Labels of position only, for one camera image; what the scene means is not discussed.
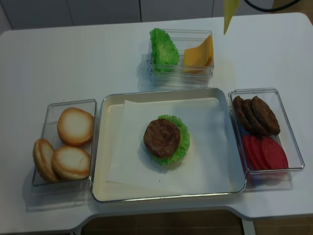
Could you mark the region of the clear bun container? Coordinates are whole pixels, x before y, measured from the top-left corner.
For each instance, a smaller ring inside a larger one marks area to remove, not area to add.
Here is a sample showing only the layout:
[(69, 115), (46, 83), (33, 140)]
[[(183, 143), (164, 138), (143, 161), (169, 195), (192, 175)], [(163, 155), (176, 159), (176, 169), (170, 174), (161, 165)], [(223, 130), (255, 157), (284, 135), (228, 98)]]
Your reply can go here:
[(74, 191), (91, 186), (97, 127), (94, 99), (52, 103), (33, 147), (32, 188)]

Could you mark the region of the green lettuce leaves in container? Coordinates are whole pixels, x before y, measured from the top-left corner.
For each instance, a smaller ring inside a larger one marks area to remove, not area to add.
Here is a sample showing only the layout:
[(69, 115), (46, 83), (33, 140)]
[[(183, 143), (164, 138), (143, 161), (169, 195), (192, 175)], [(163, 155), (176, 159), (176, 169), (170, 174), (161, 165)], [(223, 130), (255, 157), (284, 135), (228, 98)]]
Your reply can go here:
[(169, 34), (160, 28), (150, 31), (152, 63), (155, 72), (172, 72), (179, 62), (179, 52)]

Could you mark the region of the white metal tray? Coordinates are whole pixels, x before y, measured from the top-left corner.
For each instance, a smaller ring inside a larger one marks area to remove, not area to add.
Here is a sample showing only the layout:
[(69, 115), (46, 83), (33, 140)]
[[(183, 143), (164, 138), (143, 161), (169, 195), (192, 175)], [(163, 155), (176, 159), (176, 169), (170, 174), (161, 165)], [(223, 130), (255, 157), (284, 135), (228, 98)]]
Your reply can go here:
[[(190, 146), (177, 163), (156, 163), (143, 142), (148, 124), (175, 115)], [(100, 202), (241, 192), (246, 176), (225, 94), (218, 88), (111, 94), (102, 102), (93, 196)]]

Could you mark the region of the green lettuce on burger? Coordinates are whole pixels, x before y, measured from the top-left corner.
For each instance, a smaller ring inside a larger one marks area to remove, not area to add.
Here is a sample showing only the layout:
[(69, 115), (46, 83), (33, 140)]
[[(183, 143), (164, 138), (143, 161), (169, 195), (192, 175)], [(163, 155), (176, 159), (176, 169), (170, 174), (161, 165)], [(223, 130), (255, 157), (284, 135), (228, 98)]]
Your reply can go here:
[(167, 158), (159, 158), (153, 153), (149, 151), (150, 156), (154, 161), (161, 165), (170, 165), (172, 163), (177, 163), (180, 160), (182, 160), (185, 155), (187, 154), (187, 151), (190, 146), (190, 134), (188, 132), (187, 126), (181, 121), (181, 119), (177, 116), (173, 115), (160, 115), (158, 119), (166, 119), (170, 122), (172, 122), (180, 131), (180, 141), (177, 149), (171, 155), (170, 157)]

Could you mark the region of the left leaning bun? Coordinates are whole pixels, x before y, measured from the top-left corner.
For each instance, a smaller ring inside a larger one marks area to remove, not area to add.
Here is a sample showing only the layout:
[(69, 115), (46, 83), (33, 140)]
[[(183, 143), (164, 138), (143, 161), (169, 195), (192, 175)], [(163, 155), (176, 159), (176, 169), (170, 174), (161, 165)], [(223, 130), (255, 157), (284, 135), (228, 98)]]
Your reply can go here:
[(33, 147), (33, 159), (40, 176), (49, 183), (59, 181), (57, 174), (54, 172), (51, 164), (54, 148), (45, 139), (38, 139)]

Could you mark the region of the right tomato slice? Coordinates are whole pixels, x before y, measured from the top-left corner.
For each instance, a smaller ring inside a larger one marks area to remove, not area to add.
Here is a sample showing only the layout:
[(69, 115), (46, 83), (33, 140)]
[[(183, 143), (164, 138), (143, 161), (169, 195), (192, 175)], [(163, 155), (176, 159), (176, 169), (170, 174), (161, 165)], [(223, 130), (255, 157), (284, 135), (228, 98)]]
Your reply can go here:
[(261, 140), (261, 151), (269, 169), (289, 168), (287, 156), (283, 148), (272, 138), (265, 137)]

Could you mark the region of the right brown patty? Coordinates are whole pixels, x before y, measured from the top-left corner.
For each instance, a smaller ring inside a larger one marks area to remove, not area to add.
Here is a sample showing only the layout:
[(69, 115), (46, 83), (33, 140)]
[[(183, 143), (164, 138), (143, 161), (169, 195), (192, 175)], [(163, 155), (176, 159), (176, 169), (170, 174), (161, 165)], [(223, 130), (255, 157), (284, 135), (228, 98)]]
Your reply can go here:
[(280, 126), (271, 108), (258, 96), (251, 100), (252, 110), (257, 120), (271, 134), (277, 136)]

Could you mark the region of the brown patty on burger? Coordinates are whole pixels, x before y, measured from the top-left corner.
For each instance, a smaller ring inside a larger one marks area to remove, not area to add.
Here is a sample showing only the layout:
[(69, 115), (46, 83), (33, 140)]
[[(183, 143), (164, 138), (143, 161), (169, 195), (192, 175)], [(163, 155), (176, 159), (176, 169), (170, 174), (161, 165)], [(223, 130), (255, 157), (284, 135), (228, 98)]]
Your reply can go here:
[(179, 146), (180, 130), (165, 118), (156, 119), (147, 126), (143, 141), (155, 157), (166, 159), (171, 157)]

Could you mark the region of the left tomato slice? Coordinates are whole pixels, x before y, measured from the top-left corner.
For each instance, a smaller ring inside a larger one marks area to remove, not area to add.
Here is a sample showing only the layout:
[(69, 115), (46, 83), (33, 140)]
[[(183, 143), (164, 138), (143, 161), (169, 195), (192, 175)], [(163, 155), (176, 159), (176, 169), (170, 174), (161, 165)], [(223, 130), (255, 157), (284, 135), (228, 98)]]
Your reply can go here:
[(242, 142), (243, 142), (243, 148), (244, 148), (244, 152), (245, 152), (245, 156), (247, 160), (247, 165), (250, 170), (254, 170), (254, 162), (253, 162), (253, 159), (251, 158), (251, 152), (249, 148), (249, 136), (247, 134), (243, 135)]

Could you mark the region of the cheese slice stack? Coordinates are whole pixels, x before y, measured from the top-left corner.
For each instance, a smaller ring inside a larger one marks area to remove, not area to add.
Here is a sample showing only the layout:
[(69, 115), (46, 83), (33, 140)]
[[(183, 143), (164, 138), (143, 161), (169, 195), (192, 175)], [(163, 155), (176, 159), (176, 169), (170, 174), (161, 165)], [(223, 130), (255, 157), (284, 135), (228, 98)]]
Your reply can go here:
[(213, 37), (209, 35), (201, 45), (184, 51), (183, 72), (204, 74), (214, 59)]

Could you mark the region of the white paper sheet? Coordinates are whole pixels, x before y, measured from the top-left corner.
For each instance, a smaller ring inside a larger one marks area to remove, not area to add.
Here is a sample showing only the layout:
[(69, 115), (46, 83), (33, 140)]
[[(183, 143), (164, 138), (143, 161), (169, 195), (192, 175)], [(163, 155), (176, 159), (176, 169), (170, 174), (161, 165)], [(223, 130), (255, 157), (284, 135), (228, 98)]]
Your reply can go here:
[[(143, 142), (148, 124), (175, 115), (187, 126), (190, 146), (176, 164), (155, 162)], [(135, 103), (125, 101), (108, 181), (178, 194), (227, 190), (225, 114), (215, 98)]]

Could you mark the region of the tomato slice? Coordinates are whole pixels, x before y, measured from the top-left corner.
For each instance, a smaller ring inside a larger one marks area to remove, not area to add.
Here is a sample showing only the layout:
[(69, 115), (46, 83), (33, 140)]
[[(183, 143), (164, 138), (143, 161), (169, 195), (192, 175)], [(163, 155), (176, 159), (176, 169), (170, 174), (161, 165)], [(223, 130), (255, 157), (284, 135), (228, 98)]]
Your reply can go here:
[(251, 158), (251, 152), (249, 148), (249, 136), (247, 134), (243, 135), (242, 142), (243, 142), (243, 148), (244, 148), (244, 152), (245, 152), (245, 156), (247, 160), (247, 165), (250, 170), (254, 170), (254, 162), (253, 162), (253, 159)]
[(265, 137), (261, 140), (261, 151), (269, 169), (289, 168), (287, 156), (283, 148), (272, 138)]
[(265, 162), (262, 150), (261, 140), (255, 136), (250, 136), (249, 140), (250, 159), (254, 170), (268, 170), (269, 166)]

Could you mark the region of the front bun slice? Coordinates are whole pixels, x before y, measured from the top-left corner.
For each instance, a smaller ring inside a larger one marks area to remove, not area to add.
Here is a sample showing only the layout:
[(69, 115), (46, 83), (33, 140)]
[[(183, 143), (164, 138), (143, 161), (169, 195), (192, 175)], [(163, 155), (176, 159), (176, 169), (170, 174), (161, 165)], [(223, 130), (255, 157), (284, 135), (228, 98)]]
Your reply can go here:
[(89, 176), (90, 160), (87, 151), (66, 145), (53, 153), (51, 164), (62, 180), (83, 180)]

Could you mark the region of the top bun slice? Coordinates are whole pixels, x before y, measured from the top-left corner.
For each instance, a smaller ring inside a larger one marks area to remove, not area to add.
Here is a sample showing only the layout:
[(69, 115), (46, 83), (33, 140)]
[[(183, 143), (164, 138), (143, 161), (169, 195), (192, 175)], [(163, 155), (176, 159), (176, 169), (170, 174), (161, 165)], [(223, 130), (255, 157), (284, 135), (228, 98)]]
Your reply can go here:
[(75, 147), (91, 142), (94, 117), (78, 108), (65, 109), (58, 120), (57, 130), (63, 143)]

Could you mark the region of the clear lettuce cheese container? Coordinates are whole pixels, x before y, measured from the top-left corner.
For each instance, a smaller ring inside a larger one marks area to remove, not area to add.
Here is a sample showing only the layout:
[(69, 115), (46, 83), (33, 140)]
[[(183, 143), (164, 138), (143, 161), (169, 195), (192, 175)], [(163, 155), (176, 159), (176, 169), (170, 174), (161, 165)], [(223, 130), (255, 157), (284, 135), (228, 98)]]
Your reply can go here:
[(209, 30), (178, 30), (163, 29), (166, 31), (179, 52), (179, 62), (174, 66), (172, 72), (155, 72), (152, 63), (151, 40), (147, 56), (149, 75), (156, 87), (177, 87), (177, 88), (205, 88), (213, 76), (214, 61), (204, 74), (193, 74), (183, 72), (184, 51), (189, 48), (198, 47), (212, 32)]

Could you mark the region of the clear patty tomato container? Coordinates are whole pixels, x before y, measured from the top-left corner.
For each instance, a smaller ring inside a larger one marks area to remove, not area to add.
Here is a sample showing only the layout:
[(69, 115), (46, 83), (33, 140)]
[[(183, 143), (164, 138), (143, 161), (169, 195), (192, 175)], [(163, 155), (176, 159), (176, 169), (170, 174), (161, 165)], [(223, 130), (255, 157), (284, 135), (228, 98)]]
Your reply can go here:
[[(246, 99), (253, 99), (255, 96), (258, 96), (262, 99), (274, 112), (276, 119), (280, 126), (280, 133), (275, 136), (268, 133), (267, 136), (259, 136), (252, 131), (248, 132), (239, 122), (236, 117), (233, 100), (235, 97), (240, 96), (244, 101)], [(300, 172), (304, 169), (304, 161), (299, 151), (297, 142), (295, 140), (291, 125), (289, 123), (287, 114), (285, 112), (285, 108), (283, 106), (281, 97), (278, 91), (274, 88), (266, 88), (266, 89), (241, 89), (234, 90), (229, 92), (229, 110), (231, 113), (231, 118), (234, 125), (235, 135), (238, 143), (238, 149), (240, 153), (240, 157), (242, 158), (243, 167), (245, 169), (246, 175), (255, 178), (255, 179), (263, 179), (263, 180), (281, 180), (282, 178), (292, 174)], [(255, 136), (262, 140), (265, 137), (272, 138), (275, 140), (284, 150), (289, 168), (286, 169), (268, 169), (268, 170), (250, 170), (247, 165), (247, 160), (243, 148), (242, 138), (243, 135), (247, 134), (250, 136)]]

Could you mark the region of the left brown patty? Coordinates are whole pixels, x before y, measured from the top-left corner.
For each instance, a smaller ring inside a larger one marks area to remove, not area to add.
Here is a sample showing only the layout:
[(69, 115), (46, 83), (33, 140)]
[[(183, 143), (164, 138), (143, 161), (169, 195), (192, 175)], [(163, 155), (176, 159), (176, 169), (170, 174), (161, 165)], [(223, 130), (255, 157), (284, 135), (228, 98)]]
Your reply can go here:
[(245, 116), (245, 114), (243, 112), (243, 102), (244, 102), (244, 100), (240, 96), (235, 97), (233, 100), (234, 111), (235, 111), (236, 117), (238, 118), (240, 124), (248, 132), (251, 133), (253, 131), (253, 128), (252, 128), (249, 120), (247, 119), (247, 117)]

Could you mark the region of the yellow cheese slice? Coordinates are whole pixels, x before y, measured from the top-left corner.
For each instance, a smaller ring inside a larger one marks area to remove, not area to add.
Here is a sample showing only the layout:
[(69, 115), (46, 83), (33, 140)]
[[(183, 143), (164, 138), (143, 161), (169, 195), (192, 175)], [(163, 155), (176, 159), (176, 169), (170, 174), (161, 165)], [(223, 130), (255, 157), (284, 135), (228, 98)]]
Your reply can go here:
[(227, 32), (230, 21), (232, 17), (235, 15), (239, 7), (239, 0), (224, 0), (224, 35)]

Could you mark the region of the bun slice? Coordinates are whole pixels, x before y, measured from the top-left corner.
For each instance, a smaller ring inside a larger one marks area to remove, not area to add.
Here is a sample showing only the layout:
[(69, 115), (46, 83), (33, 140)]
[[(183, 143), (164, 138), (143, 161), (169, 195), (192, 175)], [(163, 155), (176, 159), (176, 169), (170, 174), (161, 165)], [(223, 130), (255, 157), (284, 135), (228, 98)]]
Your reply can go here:
[(51, 164), (62, 180), (83, 180), (89, 176), (90, 160), (87, 151), (66, 145), (53, 153)]
[(63, 143), (75, 147), (91, 142), (94, 117), (78, 108), (65, 109), (58, 120), (57, 130)]

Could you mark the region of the middle tomato slice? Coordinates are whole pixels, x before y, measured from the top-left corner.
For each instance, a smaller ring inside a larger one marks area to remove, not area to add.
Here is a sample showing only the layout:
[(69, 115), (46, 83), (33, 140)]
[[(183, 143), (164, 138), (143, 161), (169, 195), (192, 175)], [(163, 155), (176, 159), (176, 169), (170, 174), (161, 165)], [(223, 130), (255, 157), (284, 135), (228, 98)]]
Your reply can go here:
[(261, 140), (255, 136), (250, 136), (249, 140), (250, 159), (254, 170), (268, 170), (269, 166), (265, 162), (262, 150)]

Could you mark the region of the middle brown patty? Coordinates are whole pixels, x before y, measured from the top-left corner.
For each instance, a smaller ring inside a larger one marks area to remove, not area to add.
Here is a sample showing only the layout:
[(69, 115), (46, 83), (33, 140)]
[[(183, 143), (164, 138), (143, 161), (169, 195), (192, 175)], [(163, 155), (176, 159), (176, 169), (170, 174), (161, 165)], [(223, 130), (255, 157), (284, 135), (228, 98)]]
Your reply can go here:
[(246, 99), (243, 102), (243, 112), (246, 118), (248, 119), (248, 121), (250, 122), (255, 134), (259, 136), (268, 135), (268, 131), (260, 124), (260, 122), (258, 121), (258, 119), (256, 118), (256, 116), (254, 115), (252, 111), (251, 99)]

